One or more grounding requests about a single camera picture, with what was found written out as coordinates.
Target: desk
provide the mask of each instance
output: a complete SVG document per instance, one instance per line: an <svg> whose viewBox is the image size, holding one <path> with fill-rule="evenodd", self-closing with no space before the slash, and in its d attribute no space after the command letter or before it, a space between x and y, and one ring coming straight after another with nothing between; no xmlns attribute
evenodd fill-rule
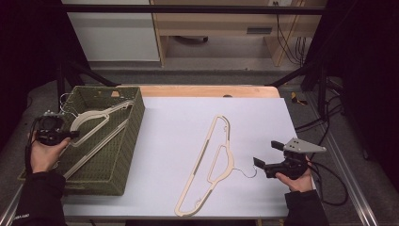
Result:
<svg viewBox="0 0 399 226"><path fill-rule="evenodd" d="M286 105L278 98L275 88L143 86L142 93L146 113L125 194L67 197L64 199L66 218L176 218L174 207L194 167L214 112L224 114L231 121L234 165L247 174L254 172L252 156L267 163L283 160L282 153L270 147L270 139L284 142L295 136ZM229 94L240 98L207 97L211 93L216 97ZM250 93L263 98L247 98ZM207 110L207 106L211 106L212 111ZM261 171L248 179L234 170L216 186L192 218L284 218L288 211L283 194L287 191L280 181L267 179Z"/></svg>

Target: hanger in basket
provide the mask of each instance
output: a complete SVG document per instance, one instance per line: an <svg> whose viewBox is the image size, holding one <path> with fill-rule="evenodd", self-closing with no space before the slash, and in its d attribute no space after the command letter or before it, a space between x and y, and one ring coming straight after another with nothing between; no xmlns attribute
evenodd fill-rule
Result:
<svg viewBox="0 0 399 226"><path fill-rule="evenodd" d="M226 123L226 126L225 126L226 142L225 142L225 144L221 144L221 145L218 146L217 152L215 154L214 161L213 161L212 166L210 168L210 171L208 173L208 179L207 180L208 180L209 183L211 183L211 186L205 192L205 195L202 197L202 199L199 200L196 203L196 207L193 210L187 211L187 212L183 212L183 211L180 210L180 208L181 208L181 206L183 204L185 195L187 194L187 191L190 188L190 186L191 186L191 184L192 184L192 182L194 180L194 177L196 176L197 170L200 167L200 162L201 162L202 157L204 156L205 151L206 151L206 149L208 147L209 141L211 139L212 133L214 132L215 125L216 125L216 122L217 122L218 119L221 119L221 120L223 120ZM216 160L217 160L217 158L219 156L220 149L223 148L223 147L226 148L226 153L227 153L227 156L228 156L228 166L226 167L225 171L220 176L218 176L214 180L211 180L211 175L212 175L212 172L214 170L214 166L215 166ZM178 201L178 203L177 203L177 205L175 207L176 215L180 216L180 217L190 217L190 216L193 216L196 213L198 213L198 211L201 209L201 207L205 204L205 202L208 199L208 197L211 195L211 193L214 190L214 188L216 187L217 183L222 181L222 180L224 180L224 179L226 179L230 175L230 173L232 172L233 168L234 168L234 158L233 158L232 152L230 150L230 123L226 119L226 117L224 117L222 115L216 115L214 117L214 120L212 121L211 127L210 127L210 129L208 131L208 135L206 136L206 139L205 139L205 141L203 143L201 152L200 152L199 157L197 159L197 163L194 166L194 168L193 168L193 170L192 170L192 172L190 174L190 177L188 178L188 181L185 184L185 187L184 187L184 190L182 192L182 195L180 196L180 199L179 199L179 201Z"/></svg>
<svg viewBox="0 0 399 226"><path fill-rule="evenodd" d="M101 111L100 110L90 110L90 111L86 111L82 114L78 114L78 116L76 117L76 119L73 121L73 123L71 125L70 131L77 131L79 126L81 126L85 121L99 119L99 118L104 118L104 120L101 121L90 132L88 132L83 137L81 137L78 141L76 141L76 142L71 141L70 144L73 147L78 147L83 142L85 142L89 137L91 137L94 133L96 133L100 128L102 128L107 122L109 122L109 114L111 114L112 112L115 112L117 110L120 110L120 109L125 109L129 105L132 105L134 102L135 101L128 100L128 101L124 101L120 104L111 106L105 110L101 110Z"/></svg>

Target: black jacket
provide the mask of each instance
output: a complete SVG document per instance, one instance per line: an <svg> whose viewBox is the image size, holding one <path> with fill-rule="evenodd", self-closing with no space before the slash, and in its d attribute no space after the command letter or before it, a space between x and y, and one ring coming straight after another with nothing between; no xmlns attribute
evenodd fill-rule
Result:
<svg viewBox="0 0 399 226"><path fill-rule="evenodd" d="M65 226L61 197L65 178L51 172L27 176L12 226ZM285 194L289 209L285 226L328 225L316 190Z"/></svg>

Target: green woven basket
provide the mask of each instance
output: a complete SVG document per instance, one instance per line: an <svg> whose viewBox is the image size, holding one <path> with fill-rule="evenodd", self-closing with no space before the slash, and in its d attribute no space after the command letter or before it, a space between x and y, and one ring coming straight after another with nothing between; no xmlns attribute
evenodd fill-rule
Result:
<svg viewBox="0 0 399 226"><path fill-rule="evenodd" d="M109 121L78 147L69 146L59 158L55 171L64 175L84 155L100 143L118 125L128 119L126 127L107 142L89 161L75 172L65 186L66 195L107 195L124 193L138 131L143 119L145 106L138 87L106 88L75 87L63 110L64 121L70 129L74 115L89 110L105 110L127 100L133 105L109 114ZM80 136L91 131L104 118L89 120L79 126Z"/></svg>

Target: floor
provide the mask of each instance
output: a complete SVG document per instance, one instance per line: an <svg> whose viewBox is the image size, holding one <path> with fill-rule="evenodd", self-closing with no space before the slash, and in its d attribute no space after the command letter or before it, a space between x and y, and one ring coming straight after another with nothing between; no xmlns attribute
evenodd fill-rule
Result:
<svg viewBox="0 0 399 226"><path fill-rule="evenodd" d="M174 38L170 40L166 65L140 62L99 63L93 62L92 67L104 77L122 84L194 84L194 85L254 85L262 86L283 77L298 66L287 59L283 66L275 68L270 55L266 51L262 38L243 40L242 38L210 37L208 42ZM87 83L94 83L84 77ZM298 86L298 77L279 88L279 93L285 99L293 120L294 127L303 125L318 118L314 106L316 92L302 92ZM292 92L295 91L299 102L292 102ZM333 90L327 92L327 97L335 96ZM3 179L0 190L0 213L4 213L11 202L21 182L17 176L24 165L24 144L26 133L34 117L50 109L56 111L56 85L46 84L30 92L30 105L24 112L21 121L0 153L0 177ZM337 164L336 153L350 169L350 176L356 181L351 189L360 192L359 197L353 190L351 199L342 206L325 204L327 217L331 225L399 225L399 195L385 177L382 169L375 161L363 158L361 144L353 132L350 122L340 108L339 99L331 101L330 109L339 110L330 118L326 138L322 142L329 150L326 154L317 154L314 161L325 164L339 175L341 164ZM327 125L319 125L304 132L297 132L299 138L308 142L318 143ZM339 202L343 199L343 187L340 182L328 172L322 172L325 199ZM371 210L371 218L362 218L361 211ZM79 225L90 225L88 222ZM278 221L266 220L263 225L279 225Z"/></svg>

